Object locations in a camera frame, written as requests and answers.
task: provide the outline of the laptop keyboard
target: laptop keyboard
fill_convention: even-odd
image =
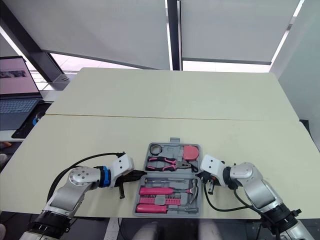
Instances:
[[[27,113],[36,103],[36,99],[0,101],[0,114]]]

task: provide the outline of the tool kit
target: tool kit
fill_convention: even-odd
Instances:
[[[139,182],[133,215],[157,218],[195,218],[202,210],[200,146],[152,142],[145,157],[146,175]]]

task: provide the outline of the hammer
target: hammer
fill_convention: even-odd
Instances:
[[[170,187],[141,187],[139,194],[140,195],[170,195],[174,193],[187,193],[192,194],[192,198],[189,201],[189,204],[192,204],[193,201],[198,196],[198,180],[192,179],[192,187],[189,189],[177,189]]]

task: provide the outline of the laptop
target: laptop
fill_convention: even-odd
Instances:
[[[23,57],[0,57],[0,130],[18,129],[41,100]]]

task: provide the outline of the pliers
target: pliers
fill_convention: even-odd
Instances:
[[[164,167],[154,167],[154,166],[147,165],[145,167],[145,170],[147,170],[147,171],[160,171],[160,172],[171,171],[171,172],[174,172],[177,169],[189,169],[192,167],[191,164],[187,163],[184,160],[177,161],[177,159],[175,159],[175,158],[168,158],[168,157],[164,157],[164,156],[157,156],[157,157],[150,156],[148,158],[148,162],[164,162],[164,163],[168,163],[171,165],[164,166]]]

